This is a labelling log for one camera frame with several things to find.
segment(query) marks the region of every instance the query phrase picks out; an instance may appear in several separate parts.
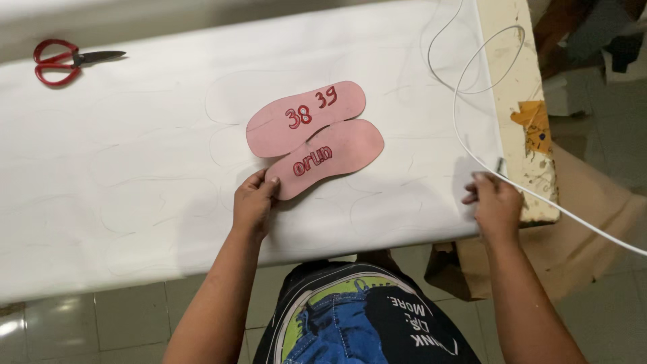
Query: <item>person's left hand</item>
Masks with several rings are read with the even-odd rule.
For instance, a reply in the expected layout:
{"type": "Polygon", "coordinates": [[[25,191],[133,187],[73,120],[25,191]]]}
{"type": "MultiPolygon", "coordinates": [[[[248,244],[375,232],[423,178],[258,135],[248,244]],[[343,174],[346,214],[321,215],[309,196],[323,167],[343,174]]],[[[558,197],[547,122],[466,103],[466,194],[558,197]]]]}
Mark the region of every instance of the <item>person's left hand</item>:
{"type": "Polygon", "coordinates": [[[278,177],[265,181],[267,168],[252,174],[234,193],[234,224],[232,231],[249,234],[260,242],[269,232],[272,195],[279,189],[278,177]]]}

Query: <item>blue jeans print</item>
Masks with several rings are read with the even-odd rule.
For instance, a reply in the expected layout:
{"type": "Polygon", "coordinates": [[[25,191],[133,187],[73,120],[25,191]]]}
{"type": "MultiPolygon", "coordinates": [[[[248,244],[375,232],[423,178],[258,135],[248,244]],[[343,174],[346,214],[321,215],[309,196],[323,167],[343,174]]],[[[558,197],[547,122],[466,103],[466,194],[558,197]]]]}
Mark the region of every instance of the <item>blue jeans print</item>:
{"type": "Polygon", "coordinates": [[[369,288],[361,279],[354,283],[357,292],[332,293],[299,313],[303,335],[284,364],[388,364],[364,311],[369,288]]]}

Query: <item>scissors handle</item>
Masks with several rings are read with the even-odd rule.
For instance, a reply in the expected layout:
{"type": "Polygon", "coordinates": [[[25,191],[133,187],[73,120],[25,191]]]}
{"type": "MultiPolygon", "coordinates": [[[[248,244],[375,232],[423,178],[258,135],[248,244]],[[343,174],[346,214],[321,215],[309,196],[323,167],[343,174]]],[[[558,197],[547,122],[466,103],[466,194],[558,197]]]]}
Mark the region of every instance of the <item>scissors handle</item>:
{"type": "Polygon", "coordinates": [[[36,65],[34,72],[36,73],[36,77],[38,77],[40,82],[43,82],[45,85],[63,86],[63,85],[69,84],[72,80],[74,80],[74,77],[77,77],[78,74],[81,73],[81,68],[80,67],[72,68],[72,65],[65,65],[61,63],[39,63],[36,65]],[[51,82],[46,80],[45,77],[43,77],[43,70],[47,68],[71,69],[72,72],[70,72],[70,74],[68,74],[67,77],[65,77],[63,80],[51,82]]]}
{"type": "Polygon", "coordinates": [[[48,39],[38,43],[38,45],[36,46],[36,49],[34,49],[34,61],[36,61],[36,63],[56,63],[60,60],[70,58],[78,52],[79,52],[79,47],[73,45],[68,41],[64,41],[60,39],[48,39]],[[47,48],[48,45],[52,45],[52,44],[63,45],[67,48],[70,48],[70,52],[63,52],[57,56],[47,58],[46,60],[41,60],[40,56],[43,53],[43,50],[47,48]]]}
{"type": "Polygon", "coordinates": [[[79,52],[79,47],[75,46],[74,44],[68,41],[59,40],[59,39],[48,39],[40,42],[36,46],[36,49],[34,49],[34,61],[38,63],[36,65],[36,68],[34,69],[34,72],[36,73],[36,77],[38,77],[40,82],[43,82],[44,84],[49,86],[67,85],[68,83],[70,83],[70,81],[74,79],[74,77],[78,76],[79,72],[81,72],[81,69],[79,67],[74,67],[74,65],[67,65],[67,64],[62,64],[58,62],[66,58],[73,58],[74,55],[78,54],[78,52],[79,52]],[[63,45],[69,48],[70,51],[63,52],[56,56],[47,58],[45,60],[41,60],[41,54],[43,53],[43,50],[45,50],[45,48],[47,48],[49,45],[52,45],[52,44],[63,45]],[[46,80],[45,77],[43,77],[43,70],[48,68],[71,69],[72,72],[70,72],[70,74],[68,74],[67,77],[65,77],[63,80],[51,82],[46,80]]]}

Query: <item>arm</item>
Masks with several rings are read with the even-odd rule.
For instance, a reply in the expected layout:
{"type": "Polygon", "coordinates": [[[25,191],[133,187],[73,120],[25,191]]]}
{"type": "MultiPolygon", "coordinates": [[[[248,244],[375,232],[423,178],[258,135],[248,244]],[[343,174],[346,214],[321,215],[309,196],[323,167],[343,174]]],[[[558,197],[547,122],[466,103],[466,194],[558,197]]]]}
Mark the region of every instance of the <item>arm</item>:
{"type": "Polygon", "coordinates": [[[490,174],[474,174],[466,186],[479,201],[481,227],[492,279],[496,328],[503,357],[516,363],[586,363],[542,288],[519,245],[518,223],[523,199],[510,184],[490,174]]]}
{"type": "Polygon", "coordinates": [[[245,331],[261,241],[279,181],[251,175],[234,194],[234,224],[164,354],[164,364],[235,363],[245,331]]]}

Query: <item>scissors blade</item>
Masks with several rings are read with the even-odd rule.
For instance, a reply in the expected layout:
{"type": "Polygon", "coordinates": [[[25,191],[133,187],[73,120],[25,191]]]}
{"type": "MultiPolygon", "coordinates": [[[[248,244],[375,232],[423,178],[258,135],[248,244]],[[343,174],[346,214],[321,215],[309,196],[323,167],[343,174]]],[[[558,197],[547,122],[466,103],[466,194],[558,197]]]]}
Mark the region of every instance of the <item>scissors blade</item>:
{"type": "Polygon", "coordinates": [[[126,54],[126,52],[120,52],[120,51],[90,52],[90,53],[79,54],[79,58],[81,58],[80,63],[92,63],[92,62],[111,60],[113,58],[121,57],[124,54],[126,54]]]}

